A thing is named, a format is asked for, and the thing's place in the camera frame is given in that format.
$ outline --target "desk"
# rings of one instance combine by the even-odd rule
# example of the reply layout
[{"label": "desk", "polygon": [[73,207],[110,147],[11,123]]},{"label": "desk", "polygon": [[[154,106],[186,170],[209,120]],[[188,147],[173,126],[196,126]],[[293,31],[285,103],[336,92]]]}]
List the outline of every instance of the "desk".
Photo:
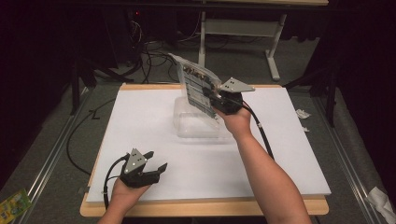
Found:
[{"label": "desk", "polygon": [[[286,6],[327,6],[327,0],[210,0],[210,2],[238,2],[254,4],[281,4]],[[205,66],[205,35],[250,35],[250,36],[269,36],[273,38],[270,49],[265,50],[265,57],[270,68],[271,76],[274,81],[279,81],[280,76],[276,68],[274,54],[276,46],[285,25],[286,14],[282,14],[279,21],[237,21],[207,19],[203,11],[201,13],[201,43],[199,48],[198,64]]]},{"label": "desk", "polygon": [[[124,85],[120,89],[128,90],[164,90],[179,89],[179,85]],[[99,155],[92,171],[89,186],[96,170]],[[84,217],[100,217],[105,212],[103,203],[88,203],[88,193],[85,194],[80,207]],[[304,197],[309,215],[325,215],[329,206],[323,195]],[[240,199],[199,199],[177,201],[139,202],[131,211],[129,217],[214,217],[214,216],[261,216],[262,210],[254,198]]]}]

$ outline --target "person's right arm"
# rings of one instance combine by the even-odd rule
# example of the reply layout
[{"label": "person's right arm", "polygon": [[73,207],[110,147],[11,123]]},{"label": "person's right arm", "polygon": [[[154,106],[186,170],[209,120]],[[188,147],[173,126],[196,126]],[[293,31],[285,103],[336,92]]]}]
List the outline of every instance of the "person's right arm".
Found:
[{"label": "person's right arm", "polygon": [[244,108],[234,115],[216,112],[235,138],[248,181],[268,223],[311,223],[299,190],[251,133],[250,113]]}]

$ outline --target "person's right hand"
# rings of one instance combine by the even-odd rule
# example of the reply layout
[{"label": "person's right hand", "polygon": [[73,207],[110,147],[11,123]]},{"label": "person's right hand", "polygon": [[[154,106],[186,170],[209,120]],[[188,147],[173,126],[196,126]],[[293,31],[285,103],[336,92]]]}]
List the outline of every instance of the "person's right hand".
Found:
[{"label": "person's right hand", "polygon": [[225,115],[215,107],[213,109],[224,119],[225,126],[236,140],[246,135],[251,135],[251,115],[245,108],[241,108],[238,112],[231,115]]}]

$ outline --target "white board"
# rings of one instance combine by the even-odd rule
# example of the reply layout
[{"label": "white board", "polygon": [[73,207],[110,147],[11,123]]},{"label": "white board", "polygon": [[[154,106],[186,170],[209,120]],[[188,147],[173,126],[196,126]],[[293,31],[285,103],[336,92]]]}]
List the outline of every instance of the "white board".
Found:
[{"label": "white board", "polygon": [[[145,172],[168,162],[159,184],[142,201],[253,197],[233,138],[180,138],[173,127],[174,101],[181,90],[119,91],[104,136],[87,202],[103,201],[103,185],[111,164],[137,148],[154,151]],[[330,188],[283,88],[243,93],[263,125],[276,162],[303,195],[328,195]],[[264,146],[251,120],[255,137]],[[120,174],[121,164],[113,175]],[[114,179],[108,182],[109,192]]]}]

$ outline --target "human arm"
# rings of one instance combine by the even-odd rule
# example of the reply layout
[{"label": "human arm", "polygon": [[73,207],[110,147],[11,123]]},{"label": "human arm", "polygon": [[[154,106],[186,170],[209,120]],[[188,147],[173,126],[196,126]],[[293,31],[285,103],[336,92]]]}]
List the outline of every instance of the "human arm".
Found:
[{"label": "human arm", "polygon": [[245,108],[234,115],[216,112],[235,138],[250,186],[268,223],[311,223],[299,190],[253,136],[250,113]]},{"label": "human arm", "polygon": [[116,224],[121,223],[126,213],[134,207],[140,196],[149,186],[139,189],[128,188],[122,181],[117,178],[114,183],[111,201],[98,224]]}]

